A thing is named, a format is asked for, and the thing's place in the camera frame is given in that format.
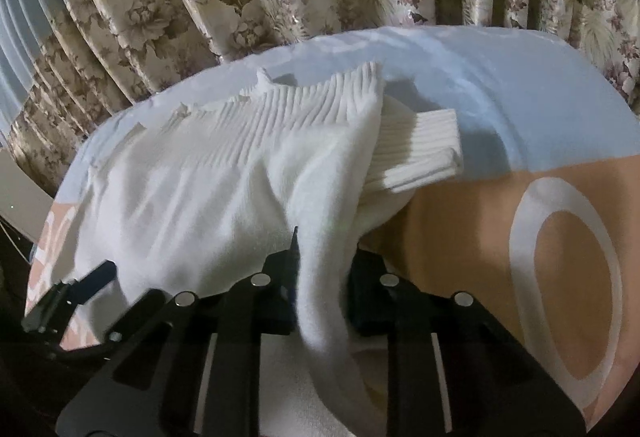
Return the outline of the white knit sweater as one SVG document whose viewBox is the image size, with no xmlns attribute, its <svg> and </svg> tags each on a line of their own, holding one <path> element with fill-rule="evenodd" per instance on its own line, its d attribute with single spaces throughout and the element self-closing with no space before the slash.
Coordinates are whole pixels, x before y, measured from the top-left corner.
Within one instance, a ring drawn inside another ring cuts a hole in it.
<svg viewBox="0 0 640 437">
<path fill-rule="evenodd" d="M 363 235 L 461 167 L 456 113 L 409 111 L 372 62 L 306 87 L 260 75 L 239 97 L 182 106 L 134 127 L 90 170 L 64 256 L 79 273 L 113 261 L 118 283 L 80 319 L 100 333 L 146 290 L 222 292 L 296 242 L 294 376 L 277 391 L 299 416 L 282 410 L 268 423 L 382 435 L 352 357 L 348 270 Z"/>
</svg>

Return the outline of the blue and peach bedsheet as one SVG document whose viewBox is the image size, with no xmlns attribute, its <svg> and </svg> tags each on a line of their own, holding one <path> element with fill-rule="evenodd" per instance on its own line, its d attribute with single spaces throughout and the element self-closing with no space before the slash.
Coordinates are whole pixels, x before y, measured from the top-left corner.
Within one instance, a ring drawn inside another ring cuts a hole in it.
<svg viewBox="0 0 640 437">
<path fill-rule="evenodd" d="M 363 235 L 356 253 L 380 255 L 389 272 L 424 293 L 471 294 L 574 402 L 585 435 L 623 434 L 624 423 L 605 418 L 639 398 L 639 122 L 596 68 L 547 34 L 436 26 L 318 37 L 209 68 L 118 113 L 81 147 L 56 194 L 30 278 L 29 311 L 54 284 L 79 281 L 103 263 L 79 273 L 64 251 L 90 170 L 134 127 L 182 106 L 239 97 L 260 75 L 306 87 L 368 62 L 380 69 L 386 96 L 409 111 L 456 113 L 462 167 L 416 189 Z M 343 313 L 352 357 L 384 417 L 380 436 L 389 436 L 387 342 L 357 335 L 347 319 L 351 267 Z M 118 268 L 72 318 L 85 326 L 80 310 L 117 283 Z M 59 402 L 61 413 L 111 360 L 50 359 L 49 345 L 64 332 L 27 332 L 56 368 L 36 391 Z M 277 391 L 279 379 L 294 376 L 288 353 L 297 336 L 295 313 L 292 334 L 262 338 L 257 436 L 336 436 L 268 423 L 282 410 L 299 416 Z"/>
</svg>

